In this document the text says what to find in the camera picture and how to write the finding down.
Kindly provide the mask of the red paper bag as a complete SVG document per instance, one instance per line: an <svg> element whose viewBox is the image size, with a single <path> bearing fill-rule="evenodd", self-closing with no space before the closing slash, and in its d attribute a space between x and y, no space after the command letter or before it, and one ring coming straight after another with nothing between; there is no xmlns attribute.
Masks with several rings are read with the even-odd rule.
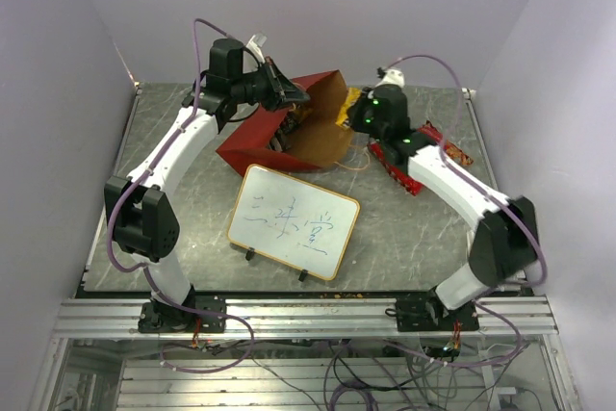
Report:
<svg viewBox="0 0 616 411"><path fill-rule="evenodd" d="M274 113L258 109L217 149L220 158L240 175L251 165L308 172L331 167L343 160L354 133L336 125L336 117L347 96L347 83L339 70L294 79L310 95L305 107L311 113L290 136L292 147L285 152L268 148L270 138L290 109Z"/></svg>

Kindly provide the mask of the red chips bag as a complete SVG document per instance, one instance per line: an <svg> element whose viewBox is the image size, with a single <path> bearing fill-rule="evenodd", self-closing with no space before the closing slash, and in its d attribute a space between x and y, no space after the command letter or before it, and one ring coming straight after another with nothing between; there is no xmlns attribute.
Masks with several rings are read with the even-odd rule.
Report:
<svg viewBox="0 0 616 411"><path fill-rule="evenodd" d="M399 167L386 160L384 148L378 141L370 139L368 149L383 165L389 176L404 187L408 193L417 196L422 191L424 185L409 176L405 167Z"/></svg>

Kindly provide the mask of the red snack bar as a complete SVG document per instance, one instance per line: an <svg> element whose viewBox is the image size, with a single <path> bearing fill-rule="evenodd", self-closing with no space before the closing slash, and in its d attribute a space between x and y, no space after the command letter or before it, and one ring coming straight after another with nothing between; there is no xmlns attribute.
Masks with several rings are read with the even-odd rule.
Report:
<svg viewBox="0 0 616 411"><path fill-rule="evenodd" d="M429 120L419 127L419 131L425 135L428 135L436 142L440 142L443 138L443 134ZM462 167L469 167L474 163L474 159L472 157L466 154L451 141L446 141L445 151L450 158Z"/></svg>

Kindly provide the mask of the yellow m&m's packet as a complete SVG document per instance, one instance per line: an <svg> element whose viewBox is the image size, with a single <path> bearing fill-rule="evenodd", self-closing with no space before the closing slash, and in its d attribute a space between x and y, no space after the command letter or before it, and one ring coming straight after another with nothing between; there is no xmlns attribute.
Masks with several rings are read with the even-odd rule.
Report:
<svg viewBox="0 0 616 411"><path fill-rule="evenodd" d="M348 88L346 93L346 98L344 103L341 105L341 108L336 117L336 125L344 130L348 130L350 128L349 125L349 116L347 114L348 110L356 103L358 98L361 95L361 90L357 88Z"/></svg>

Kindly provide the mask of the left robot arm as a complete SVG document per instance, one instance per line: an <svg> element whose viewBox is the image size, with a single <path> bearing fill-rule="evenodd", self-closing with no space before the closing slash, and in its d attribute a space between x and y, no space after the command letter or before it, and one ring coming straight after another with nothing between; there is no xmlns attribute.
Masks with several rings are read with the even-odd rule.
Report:
<svg viewBox="0 0 616 411"><path fill-rule="evenodd" d="M216 40L208 68L198 69L163 138L127 176L111 177L104 188L109 260L121 272L142 270L162 319L175 331L189 329L196 318L193 286L175 250L180 224L172 198L179 183L239 105L275 113L309 100L308 93L263 54L266 40L262 34L247 43Z"/></svg>

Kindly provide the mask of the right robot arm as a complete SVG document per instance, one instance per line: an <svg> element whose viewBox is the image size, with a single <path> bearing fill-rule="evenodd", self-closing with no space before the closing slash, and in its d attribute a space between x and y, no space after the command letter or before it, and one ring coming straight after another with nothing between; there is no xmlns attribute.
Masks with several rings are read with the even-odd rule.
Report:
<svg viewBox="0 0 616 411"><path fill-rule="evenodd" d="M534 263L547 275L533 203L489 188L452 161L439 141L413 129L400 87L362 89L347 119L353 131L376 142L385 166L428 187L474 232L467 263L432 290L424 307L431 327L448 328L461 306Z"/></svg>

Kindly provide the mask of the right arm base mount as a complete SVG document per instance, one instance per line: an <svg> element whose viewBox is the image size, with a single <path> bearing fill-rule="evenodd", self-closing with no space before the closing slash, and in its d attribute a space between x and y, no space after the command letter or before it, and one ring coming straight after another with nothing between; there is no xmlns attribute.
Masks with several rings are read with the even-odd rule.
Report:
<svg viewBox="0 0 616 411"><path fill-rule="evenodd" d="M412 294L399 298L385 314L396 321L399 332L477 331L479 321L475 306L468 302L456 310L446 309L433 297Z"/></svg>

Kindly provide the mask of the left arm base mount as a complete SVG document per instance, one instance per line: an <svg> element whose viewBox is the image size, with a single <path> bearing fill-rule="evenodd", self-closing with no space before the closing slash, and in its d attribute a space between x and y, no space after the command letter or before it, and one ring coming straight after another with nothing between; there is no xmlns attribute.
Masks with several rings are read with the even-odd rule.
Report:
<svg viewBox="0 0 616 411"><path fill-rule="evenodd" d="M191 301L198 314L189 313L159 300L150 300L141 308L138 331L142 334L194 332L222 333L226 303L218 298L198 295Z"/></svg>

